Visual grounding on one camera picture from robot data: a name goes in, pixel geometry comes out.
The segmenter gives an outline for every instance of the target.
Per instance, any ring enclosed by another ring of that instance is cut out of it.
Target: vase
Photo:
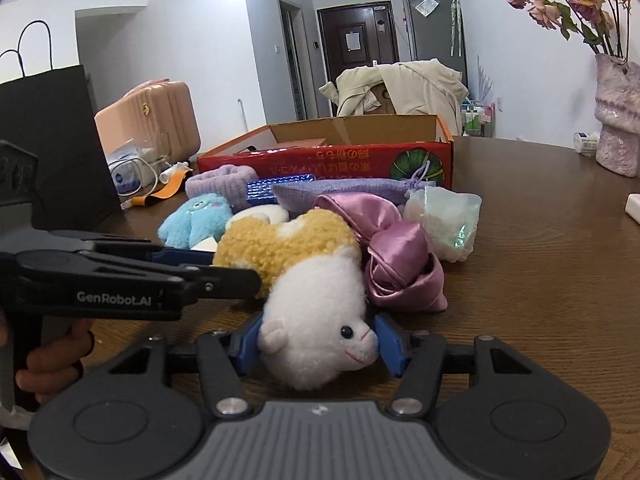
[[[640,154],[640,66],[607,54],[596,56],[596,119],[602,132],[596,160],[624,176],[638,174]]]

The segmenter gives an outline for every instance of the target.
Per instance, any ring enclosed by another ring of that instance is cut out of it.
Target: pink stitched mouth
[[[344,351],[345,354],[347,354],[351,359],[353,359],[354,361],[356,361],[357,363],[360,363],[361,365],[364,366],[364,362],[360,361],[360,359],[358,359],[356,356],[354,356],[353,354],[351,354],[348,350]]]

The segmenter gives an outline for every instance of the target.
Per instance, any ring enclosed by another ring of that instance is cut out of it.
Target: black paper bag
[[[1,84],[0,138],[38,157],[34,227],[92,230],[121,212],[82,66]],[[0,160],[0,179],[2,166]]]

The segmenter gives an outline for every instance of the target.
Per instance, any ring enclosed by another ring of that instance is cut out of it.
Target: silver bolt
[[[240,415],[249,409],[249,403],[240,397],[219,400],[216,409],[223,415]]]
[[[404,397],[391,403],[391,409],[398,415],[415,415],[422,411],[422,403],[418,399]]]

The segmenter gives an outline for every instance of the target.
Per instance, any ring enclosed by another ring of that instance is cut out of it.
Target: human hand
[[[36,395],[40,404],[53,399],[79,377],[76,363],[88,355],[94,345],[90,332],[93,320],[76,319],[62,338],[36,348],[27,356],[27,369],[18,370],[15,382],[18,387]],[[9,327],[0,319],[0,347],[9,341]]]

